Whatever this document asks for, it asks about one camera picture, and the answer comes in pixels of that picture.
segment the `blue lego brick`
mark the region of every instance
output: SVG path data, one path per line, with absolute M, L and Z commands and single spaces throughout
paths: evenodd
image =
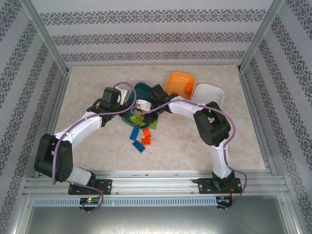
M 132 133 L 131 133 L 131 136 L 130 136 L 130 140 L 137 140 L 137 135 L 138 135 L 139 131 L 140 131 L 139 129 L 134 128 L 132 130 Z
M 145 147 L 137 140 L 133 142 L 133 146 L 136 147 L 136 149 L 139 150 L 140 153 L 142 153 L 145 150 Z

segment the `patterned wallpaper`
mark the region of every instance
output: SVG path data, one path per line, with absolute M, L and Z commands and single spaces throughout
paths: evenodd
M 0 233 L 10 229 L 63 78 L 18 0 L 0 1 Z
M 269 149 L 312 233 L 312 6 L 287 0 L 245 71 Z
M 34 0 L 67 66 L 239 64 L 272 0 Z

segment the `orange lego brick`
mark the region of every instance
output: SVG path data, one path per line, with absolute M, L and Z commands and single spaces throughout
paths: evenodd
M 145 138 L 151 138 L 152 137 L 150 130 L 148 130 L 148 128 L 143 129 L 143 133 L 144 133 Z
M 151 145 L 151 139 L 150 138 L 142 138 L 141 144 L 142 145 Z
M 191 84 L 190 82 L 188 82 L 188 83 L 186 84 L 185 93 L 186 93 L 186 94 L 190 94 L 191 91 L 192 91 L 192 84 Z

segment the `white tabletop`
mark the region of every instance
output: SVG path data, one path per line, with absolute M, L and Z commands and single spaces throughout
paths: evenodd
M 192 74 L 196 83 L 221 88 L 222 110 L 235 122 L 237 132 L 229 144 L 230 163 L 237 169 L 265 169 L 247 103 L 234 65 L 216 66 L 98 66 L 73 67 L 58 118 L 56 133 L 78 120 L 105 87 L 126 81 L 165 86 L 169 74 Z M 151 129 L 152 145 L 143 153 L 129 140 L 132 127 L 114 117 L 104 128 L 88 136 L 74 151 L 76 166 L 89 170 L 211 170 L 210 148 L 200 138 L 195 122 L 169 113 Z M 140 131 L 138 139 L 143 138 Z

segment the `white bowl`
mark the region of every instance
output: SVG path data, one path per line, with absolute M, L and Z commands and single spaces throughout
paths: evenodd
M 194 91 L 192 101 L 205 104 L 214 101 L 221 108 L 223 99 L 224 92 L 222 89 L 209 84 L 199 84 Z

